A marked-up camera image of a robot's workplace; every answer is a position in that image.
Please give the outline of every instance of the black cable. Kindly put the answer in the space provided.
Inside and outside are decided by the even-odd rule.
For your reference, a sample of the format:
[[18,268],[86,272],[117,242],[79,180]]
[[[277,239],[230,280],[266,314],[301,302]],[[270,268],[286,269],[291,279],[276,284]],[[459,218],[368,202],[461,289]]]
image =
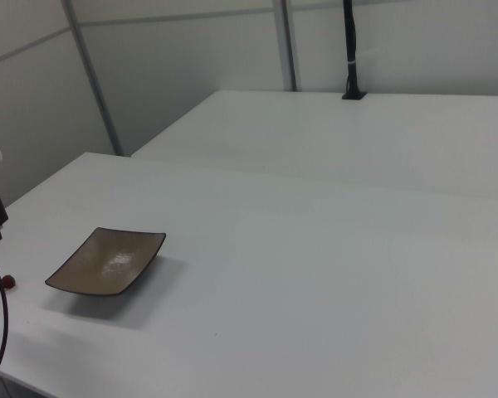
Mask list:
[[9,329],[9,314],[7,310],[7,297],[6,291],[2,285],[2,278],[0,277],[0,295],[2,296],[2,308],[3,308],[3,334],[2,334],[2,345],[0,346],[0,365],[2,364],[3,354],[6,351],[7,344],[7,330]]

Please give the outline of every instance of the red ball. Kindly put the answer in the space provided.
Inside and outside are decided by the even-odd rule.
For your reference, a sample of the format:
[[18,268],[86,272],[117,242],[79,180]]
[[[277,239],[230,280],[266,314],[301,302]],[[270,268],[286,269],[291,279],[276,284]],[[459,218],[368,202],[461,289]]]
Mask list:
[[5,289],[13,289],[17,282],[11,275],[6,275],[2,278],[2,285]]

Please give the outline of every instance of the gray wall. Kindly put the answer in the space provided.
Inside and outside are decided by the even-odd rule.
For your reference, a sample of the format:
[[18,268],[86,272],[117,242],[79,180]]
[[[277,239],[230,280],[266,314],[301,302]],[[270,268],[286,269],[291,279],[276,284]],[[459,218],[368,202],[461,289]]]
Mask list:
[[216,90],[289,88],[271,0],[72,4],[126,155]]
[[[290,90],[281,0],[71,0],[132,154],[216,90]],[[288,0],[304,91],[341,92],[341,0]],[[498,95],[498,0],[354,0],[362,89]],[[0,1],[0,195],[112,153],[61,2]]]
[[0,149],[6,205],[85,151],[112,153],[56,0],[0,0]]
[[[343,91],[341,0],[291,0],[304,91]],[[354,0],[360,88],[498,95],[498,0]]]

